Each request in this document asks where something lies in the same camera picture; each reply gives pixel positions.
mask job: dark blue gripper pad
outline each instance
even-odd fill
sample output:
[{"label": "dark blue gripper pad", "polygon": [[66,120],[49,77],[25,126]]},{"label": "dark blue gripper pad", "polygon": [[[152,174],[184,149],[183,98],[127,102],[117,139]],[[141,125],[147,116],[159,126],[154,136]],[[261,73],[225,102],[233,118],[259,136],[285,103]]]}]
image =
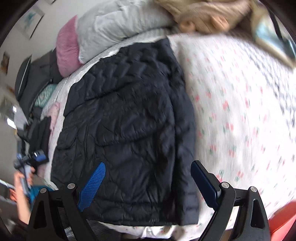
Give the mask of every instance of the dark blue gripper pad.
[{"label": "dark blue gripper pad", "polygon": [[78,208],[82,212],[85,208],[89,207],[97,190],[99,189],[103,178],[106,174],[106,167],[103,162],[94,171],[87,184],[79,193]]}]

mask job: white wall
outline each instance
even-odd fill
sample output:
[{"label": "white wall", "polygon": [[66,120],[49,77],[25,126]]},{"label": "white wall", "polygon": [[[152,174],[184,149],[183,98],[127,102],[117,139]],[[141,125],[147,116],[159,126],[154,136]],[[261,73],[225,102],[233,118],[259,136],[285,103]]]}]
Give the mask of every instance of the white wall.
[{"label": "white wall", "polygon": [[32,56],[37,59],[55,48],[59,30],[75,16],[81,17],[87,10],[105,0],[56,0],[49,5],[39,0],[36,5],[45,13],[32,38],[28,40],[16,27],[8,34],[0,47],[0,59],[4,51],[10,55],[7,75],[0,72],[0,81],[14,88],[15,78],[23,60]]}]

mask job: metal screw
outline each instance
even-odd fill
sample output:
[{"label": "metal screw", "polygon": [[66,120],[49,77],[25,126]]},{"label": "metal screw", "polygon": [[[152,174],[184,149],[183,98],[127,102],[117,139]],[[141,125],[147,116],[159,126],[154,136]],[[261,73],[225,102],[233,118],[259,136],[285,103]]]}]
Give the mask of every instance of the metal screw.
[{"label": "metal screw", "polygon": [[228,183],[222,183],[222,187],[229,188],[229,184]]},{"label": "metal screw", "polygon": [[75,187],[75,184],[74,183],[70,183],[70,184],[68,184],[68,189],[73,189],[74,187]]},{"label": "metal screw", "polygon": [[46,188],[41,188],[41,189],[40,189],[40,193],[45,193],[46,190],[47,190]]},{"label": "metal screw", "polygon": [[252,192],[257,192],[257,188],[255,188],[255,187],[251,187],[251,191],[252,191]]}]

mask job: hand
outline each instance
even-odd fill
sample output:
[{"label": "hand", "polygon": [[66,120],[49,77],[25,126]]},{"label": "hand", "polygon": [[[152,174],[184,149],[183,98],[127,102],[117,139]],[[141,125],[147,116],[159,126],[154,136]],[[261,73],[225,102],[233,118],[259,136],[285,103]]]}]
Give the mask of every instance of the hand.
[{"label": "hand", "polygon": [[[35,169],[33,167],[31,167],[31,173],[29,175],[29,177],[27,178],[27,182],[30,186],[32,186],[33,184],[33,173],[35,172]],[[16,171],[14,173],[14,179],[15,179],[15,190],[20,190],[23,192],[23,189],[22,189],[22,184],[20,182],[20,178],[24,178],[25,176],[19,172],[19,171]]]}]

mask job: brown plush toy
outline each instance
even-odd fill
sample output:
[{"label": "brown plush toy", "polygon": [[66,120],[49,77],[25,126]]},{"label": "brown plush toy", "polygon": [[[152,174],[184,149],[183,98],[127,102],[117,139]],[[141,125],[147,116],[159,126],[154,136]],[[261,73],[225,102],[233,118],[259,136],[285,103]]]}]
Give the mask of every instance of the brown plush toy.
[{"label": "brown plush toy", "polygon": [[251,10],[250,0],[155,0],[182,32],[219,33],[234,28]]}]

